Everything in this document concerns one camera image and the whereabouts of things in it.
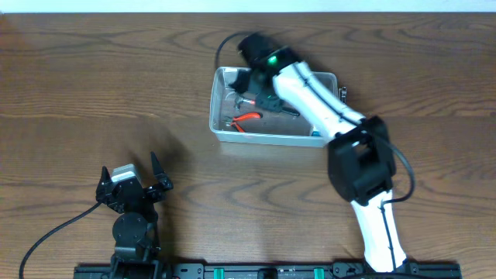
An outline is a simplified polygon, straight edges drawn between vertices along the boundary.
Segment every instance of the wooden table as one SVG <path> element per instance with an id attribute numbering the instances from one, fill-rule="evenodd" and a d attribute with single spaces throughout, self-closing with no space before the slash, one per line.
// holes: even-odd
<path id="1" fill-rule="evenodd" d="M 411 161 L 415 196 L 394 207 L 404 250 L 496 272 L 496 17 L 493 14 L 4 15 L 0 24 L 0 277 L 17 276 L 44 233 L 95 203 L 102 165 L 154 150 L 175 183 L 156 205 L 165 255 L 218 262 L 363 256 L 353 210 L 322 149 L 220 143 L 208 128 L 214 52 L 263 30 L 349 104 L 381 115 Z M 222 65 L 243 65 L 228 43 Z M 408 178 L 398 165 L 397 195 Z M 50 237 L 26 278 L 108 263 L 109 208 Z"/>

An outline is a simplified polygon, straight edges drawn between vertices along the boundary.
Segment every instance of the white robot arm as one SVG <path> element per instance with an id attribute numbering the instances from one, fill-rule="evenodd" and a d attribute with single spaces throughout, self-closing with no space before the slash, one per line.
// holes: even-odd
<path id="1" fill-rule="evenodd" d="M 265 78 L 263 82 L 316 126 L 329 143 L 329 177 L 353 206 L 368 264 L 376 272 L 396 270 L 406 255 L 399 243 L 391 204 L 384 204 L 392 199 L 391 176 L 395 173 L 392 152 L 381 144 L 388 140 L 385 124 L 379 118 L 367 122 L 362 114 L 342 103 L 290 49 L 275 50 L 258 34 L 245 38 L 238 48 L 252 74 L 259 75 L 256 80 Z M 380 133 L 382 139 L 374 140 Z M 364 142 L 372 150 L 357 154 L 353 148 Z"/>

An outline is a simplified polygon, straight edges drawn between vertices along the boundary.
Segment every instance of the black cable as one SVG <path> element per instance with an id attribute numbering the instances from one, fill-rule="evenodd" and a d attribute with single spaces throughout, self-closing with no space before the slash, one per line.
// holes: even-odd
<path id="1" fill-rule="evenodd" d="M 31 247 L 31 249 L 29 249 L 29 251 L 26 253 L 26 255 L 24 256 L 24 258 L 22 259 L 22 262 L 21 262 L 21 266 L 19 267 L 19 279 L 24 279 L 24 266 L 26 265 L 26 262 L 28 261 L 29 259 L 29 256 L 31 256 L 31 254 L 34 252 L 34 250 L 43 242 L 45 241 L 45 239 L 47 239 L 48 237 L 50 237 L 51 235 L 53 235 L 54 233 L 58 232 L 60 229 L 63 229 L 65 226 L 67 225 L 70 225 L 72 224 L 73 222 L 76 222 L 77 220 L 85 217 L 86 215 L 90 214 L 93 210 L 95 210 L 98 206 L 100 206 L 102 203 L 101 202 L 97 202 L 96 205 L 93 205 L 90 209 L 88 209 L 87 211 L 81 213 L 80 215 L 72 218 L 71 220 L 65 222 L 64 224 L 62 225 L 59 225 L 57 228 L 55 229 L 52 229 L 51 231 L 49 231 L 46 235 L 44 235 L 42 238 L 40 238 L 40 240 L 36 241 L 36 243 L 34 243 L 33 247 Z"/>
<path id="2" fill-rule="evenodd" d="M 363 131 L 367 132 L 368 134 L 370 134 L 371 136 L 373 136 L 375 139 L 377 139 L 378 141 L 380 141 L 381 143 L 383 143 L 385 146 L 387 146 L 387 148 L 389 148 L 395 155 L 396 157 L 398 157 L 398 159 L 401 161 L 401 163 L 403 164 L 403 166 L 405 166 L 405 169 L 408 173 L 408 176 L 410 177 L 410 189 L 408 190 L 408 193 L 401 197 L 401 198 L 392 198 L 391 200 L 387 200 L 387 201 L 382 201 L 381 202 L 381 206 L 380 206 L 380 210 L 381 210 L 381 213 L 382 213 L 382 218 L 384 220 L 384 226 L 386 227 L 386 234 L 387 234 L 387 240 L 389 242 L 389 250 L 391 251 L 391 259 L 393 261 L 393 272 L 396 272 L 396 260 L 394 258 L 394 250 L 393 250 L 393 244 L 392 244 L 392 239 L 391 239 L 391 234 L 389 232 L 389 226 L 388 226 L 388 221 L 386 220 L 386 213 L 385 213 L 385 208 L 384 208 L 384 205 L 388 204 L 388 203 L 395 203 L 395 202 L 404 202 L 406 200 L 408 200 L 412 195 L 413 195 L 413 191 L 415 190 L 415 175 L 414 175 L 414 172 L 413 172 L 413 168 L 411 166 L 411 164 L 408 162 L 408 160 L 406 159 L 405 155 L 392 143 L 388 142 L 387 140 L 383 139 L 382 137 L 376 135 L 375 133 L 371 132 L 370 130 L 368 130 L 367 128 L 363 127 L 361 125 L 361 123 L 358 123 L 352 119 L 349 119 L 348 117 L 346 117 L 342 112 L 338 111 L 336 108 L 334 108 L 332 105 L 330 105 L 313 87 L 312 85 L 308 82 L 308 79 L 303 76 L 303 74 L 300 72 L 300 69 L 298 69 L 298 67 L 296 65 L 293 64 L 293 68 L 294 68 L 294 71 L 296 72 L 296 74 L 304 81 L 305 83 L 305 86 L 308 87 L 310 89 L 310 91 L 316 96 L 318 97 L 324 104 L 326 104 L 334 113 L 336 113 L 341 119 L 347 121 L 348 123 L 352 124 L 352 125 L 355 125 L 356 127 L 362 129 Z"/>
<path id="3" fill-rule="evenodd" d="M 248 31 L 242 31 L 242 32 L 236 32 L 232 35 L 227 36 L 222 43 L 220 43 L 219 47 L 217 48 L 217 51 L 215 52 L 215 63 L 214 63 L 214 70 L 217 70 L 219 68 L 219 55 L 220 55 L 220 50 L 224 47 L 224 45 L 230 41 L 232 38 L 235 36 L 248 36 L 253 34 L 253 32 L 248 32 Z"/>

